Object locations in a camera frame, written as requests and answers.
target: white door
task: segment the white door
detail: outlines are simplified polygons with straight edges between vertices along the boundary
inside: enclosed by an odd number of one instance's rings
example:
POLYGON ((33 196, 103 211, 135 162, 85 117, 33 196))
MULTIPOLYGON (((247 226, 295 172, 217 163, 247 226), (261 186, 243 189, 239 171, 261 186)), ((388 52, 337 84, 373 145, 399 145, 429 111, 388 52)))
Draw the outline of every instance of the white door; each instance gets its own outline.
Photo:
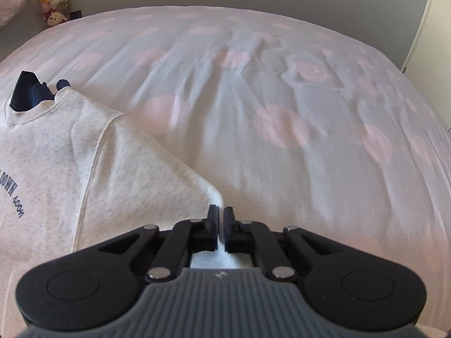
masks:
POLYGON ((451 0, 432 0, 405 75, 451 128, 451 0))

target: gray sweatshirt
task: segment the gray sweatshirt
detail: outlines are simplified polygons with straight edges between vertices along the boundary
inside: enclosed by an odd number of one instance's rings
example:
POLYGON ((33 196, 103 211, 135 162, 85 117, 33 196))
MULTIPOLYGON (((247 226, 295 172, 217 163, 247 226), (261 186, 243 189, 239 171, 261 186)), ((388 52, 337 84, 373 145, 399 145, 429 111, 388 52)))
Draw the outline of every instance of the gray sweatshirt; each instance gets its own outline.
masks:
POLYGON ((18 113, 0 103, 0 335, 26 327, 14 300, 32 267, 154 223, 222 207, 218 191, 127 116, 66 87, 18 113))

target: sweatshirt sleeve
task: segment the sweatshirt sleeve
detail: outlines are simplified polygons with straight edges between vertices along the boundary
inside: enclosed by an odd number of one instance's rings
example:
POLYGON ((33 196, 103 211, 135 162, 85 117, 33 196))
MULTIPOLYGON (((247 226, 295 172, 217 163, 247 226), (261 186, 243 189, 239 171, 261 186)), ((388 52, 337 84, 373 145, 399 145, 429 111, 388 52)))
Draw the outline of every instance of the sweatshirt sleeve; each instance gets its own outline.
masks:
POLYGON ((166 230, 204 218, 209 204, 223 207, 219 192, 121 116, 99 140, 73 250, 150 223, 166 230))

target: navy fabric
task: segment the navy fabric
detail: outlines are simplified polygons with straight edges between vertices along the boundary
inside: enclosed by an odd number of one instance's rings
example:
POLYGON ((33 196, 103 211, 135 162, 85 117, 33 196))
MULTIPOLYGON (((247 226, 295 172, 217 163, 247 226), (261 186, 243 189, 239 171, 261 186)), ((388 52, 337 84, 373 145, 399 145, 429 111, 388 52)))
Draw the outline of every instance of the navy fabric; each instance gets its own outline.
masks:
POLYGON ((22 71, 14 88, 10 107, 16 112, 26 112, 43 100, 55 100, 47 84, 41 84, 33 72, 22 71))
POLYGON ((56 83, 56 88, 58 91, 60 91, 61 89, 64 89, 67 86, 70 86, 70 83, 67 80, 59 80, 56 83))

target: white bedsheet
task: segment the white bedsheet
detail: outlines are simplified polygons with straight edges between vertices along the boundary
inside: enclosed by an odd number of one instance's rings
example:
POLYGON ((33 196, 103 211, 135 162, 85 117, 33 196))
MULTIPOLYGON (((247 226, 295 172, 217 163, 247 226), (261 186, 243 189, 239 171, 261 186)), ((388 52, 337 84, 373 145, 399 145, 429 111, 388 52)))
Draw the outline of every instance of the white bedsheet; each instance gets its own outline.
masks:
POLYGON ((451 328, 450 142, 376 49, 278 15, 143 7, 42 32, 0 63, 0 99, 22 70, 130 114, 238 219, 408 266, 420 322, 451 328))

